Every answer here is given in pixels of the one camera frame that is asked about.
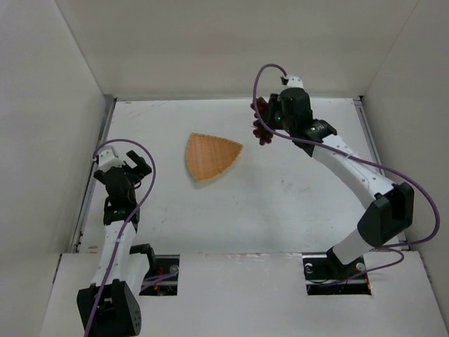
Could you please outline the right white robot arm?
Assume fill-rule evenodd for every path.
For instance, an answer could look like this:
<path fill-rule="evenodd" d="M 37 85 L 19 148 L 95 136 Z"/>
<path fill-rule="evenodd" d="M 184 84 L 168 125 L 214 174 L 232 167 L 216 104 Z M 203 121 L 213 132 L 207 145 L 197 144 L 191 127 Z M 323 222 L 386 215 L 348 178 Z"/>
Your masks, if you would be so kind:
<path fill-rule="evenodd" d="M 302 88 L 287 88 L 257 99 L 264 124 L 284 130 L 311 158 L 331 170 L 358 198 L 365 212 L 356 229 L 326 255 L 336 270 L 344 270 L 363 254 L 378 249 L 413 222 L 414 189 L 400 185 L 358 161 L 327 121 L 315 119 L 310 97 Z"/>

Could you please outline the dark red grape bunch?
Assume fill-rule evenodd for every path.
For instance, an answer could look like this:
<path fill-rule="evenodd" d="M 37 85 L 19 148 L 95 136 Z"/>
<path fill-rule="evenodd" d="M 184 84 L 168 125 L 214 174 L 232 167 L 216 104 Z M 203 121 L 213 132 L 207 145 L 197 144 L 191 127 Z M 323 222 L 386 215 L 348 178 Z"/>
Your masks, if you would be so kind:
<path fill-rule="evenodd" d="M 260 121 L 261 119 L 266 121 L 269 104 L 262 97 L 257 98 L 256 103 L 256 105 L 254 103 L 250 105 L 252 110 L 255 110 L 255 107 L 257 107 L 260 116 L 258 117 L 256 113 L 254 114 L 255 121 L 253 122 L 253 135 L 259 140 L 260 145 L 270 144 L 272 142 L 273 133 L 268 131 Z"/>

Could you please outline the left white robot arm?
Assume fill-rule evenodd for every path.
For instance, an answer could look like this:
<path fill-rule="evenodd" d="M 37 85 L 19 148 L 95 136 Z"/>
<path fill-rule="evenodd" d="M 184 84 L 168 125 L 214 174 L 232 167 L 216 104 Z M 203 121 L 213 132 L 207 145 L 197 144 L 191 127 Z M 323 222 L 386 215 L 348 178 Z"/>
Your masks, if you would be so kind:
<path fill-rule="evenodd" d="M 76 304 L 85 336 L 137 336 L 142 328 L 138 295 L 154 262 L 149 244 L 135 245 L 140 210 L 135 188 L 152 168 L 134 151 L 129 166 L 112 146 L 100 150 L 95 179 L 104 185 L 105 240 L 89 287 L 79 290 Z"/>

